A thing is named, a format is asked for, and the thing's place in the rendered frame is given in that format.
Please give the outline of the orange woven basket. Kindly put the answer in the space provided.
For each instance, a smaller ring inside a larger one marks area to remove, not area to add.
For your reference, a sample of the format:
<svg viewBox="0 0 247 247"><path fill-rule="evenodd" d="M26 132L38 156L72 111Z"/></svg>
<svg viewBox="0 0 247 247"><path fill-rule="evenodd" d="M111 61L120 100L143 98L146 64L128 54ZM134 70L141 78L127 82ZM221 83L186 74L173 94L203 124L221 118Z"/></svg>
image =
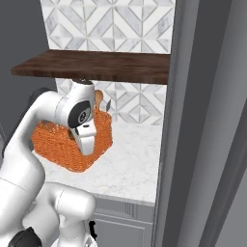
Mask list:
<svg viewBox="0 0 247 247"><path fill-rule="evenodd" d="M31 136L34 151L69 171L82 173L90 168L113 144L111 115L95 110L94 121L96 141L92 154L85 156L79 151L75 141L69 138L69 130L66 127L45 121L37 123Z"/></svg>

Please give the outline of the wooden spoon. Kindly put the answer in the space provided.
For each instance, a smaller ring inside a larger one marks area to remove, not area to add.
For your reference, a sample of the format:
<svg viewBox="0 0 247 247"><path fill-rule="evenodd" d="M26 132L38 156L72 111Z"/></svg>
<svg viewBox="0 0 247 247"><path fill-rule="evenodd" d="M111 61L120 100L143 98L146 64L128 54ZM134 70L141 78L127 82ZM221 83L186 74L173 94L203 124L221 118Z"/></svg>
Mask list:
<svg viewBox="0 0 247 247"><path fill-rule="evenodd" d="M96 110L100 108L100 104L102 101L103 101L103 92L101 90L95 90Z"/></svg>

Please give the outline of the grey cupboard door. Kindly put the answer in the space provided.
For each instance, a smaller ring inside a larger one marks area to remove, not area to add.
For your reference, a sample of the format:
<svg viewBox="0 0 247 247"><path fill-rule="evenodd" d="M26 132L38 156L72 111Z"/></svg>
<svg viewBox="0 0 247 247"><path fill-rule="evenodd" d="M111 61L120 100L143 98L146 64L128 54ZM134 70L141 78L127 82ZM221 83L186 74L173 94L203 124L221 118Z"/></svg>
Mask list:
<svg viewBox="0 0 247 247"><path fill-rule="evenodd" d="M152 223L96 219L98 247L151 247Z"/></svg>

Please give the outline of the dark wooden shelf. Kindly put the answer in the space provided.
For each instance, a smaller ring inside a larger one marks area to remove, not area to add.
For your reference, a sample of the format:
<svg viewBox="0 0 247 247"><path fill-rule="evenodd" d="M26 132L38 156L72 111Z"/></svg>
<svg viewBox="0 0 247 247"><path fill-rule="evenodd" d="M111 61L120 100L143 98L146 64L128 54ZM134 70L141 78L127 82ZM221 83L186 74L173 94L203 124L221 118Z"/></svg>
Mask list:
<svg viewBox="0 0 247 247"><path fill-rule="evenodd" d="M12 75L167 85L169 54L47 50Z"/></svg>

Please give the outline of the grey drawer front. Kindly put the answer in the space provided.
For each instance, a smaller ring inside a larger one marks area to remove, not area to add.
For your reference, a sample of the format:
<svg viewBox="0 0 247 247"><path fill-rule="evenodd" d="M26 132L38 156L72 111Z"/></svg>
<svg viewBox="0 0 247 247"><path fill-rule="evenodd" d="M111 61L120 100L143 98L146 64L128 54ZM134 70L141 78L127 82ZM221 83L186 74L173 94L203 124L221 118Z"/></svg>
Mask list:
<svg viewBox="0 0 247 247"><path fill-rule="evenodd" d="M96 199L95 214L121 218L124 220L153 222L153 206L143 206L136 203L121 202L109 199Z"/></svg>

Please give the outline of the tall grey cabinet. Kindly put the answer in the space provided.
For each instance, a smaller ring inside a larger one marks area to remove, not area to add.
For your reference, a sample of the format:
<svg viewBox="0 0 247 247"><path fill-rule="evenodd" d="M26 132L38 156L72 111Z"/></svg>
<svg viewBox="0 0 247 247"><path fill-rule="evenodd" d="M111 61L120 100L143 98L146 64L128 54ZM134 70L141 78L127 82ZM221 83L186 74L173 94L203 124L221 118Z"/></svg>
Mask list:
<svg viewBox="0 0 247 247"><path fill-rule="evenodd" d="M247 170L247 0L177 0L151 247L215 247Z"/></svg>

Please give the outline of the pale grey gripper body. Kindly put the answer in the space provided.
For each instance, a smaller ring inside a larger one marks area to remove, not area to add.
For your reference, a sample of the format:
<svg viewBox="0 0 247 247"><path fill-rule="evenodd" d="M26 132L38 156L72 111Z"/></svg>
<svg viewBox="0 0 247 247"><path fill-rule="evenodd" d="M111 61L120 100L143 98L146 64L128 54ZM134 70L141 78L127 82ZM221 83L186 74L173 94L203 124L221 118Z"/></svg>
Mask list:
<svg viewBox="0 0 247 247"><path fill-rule="evenodd" d="M96 131L89 127L75 128L75 141L83 155L90 155L95 149Z"/></svg>

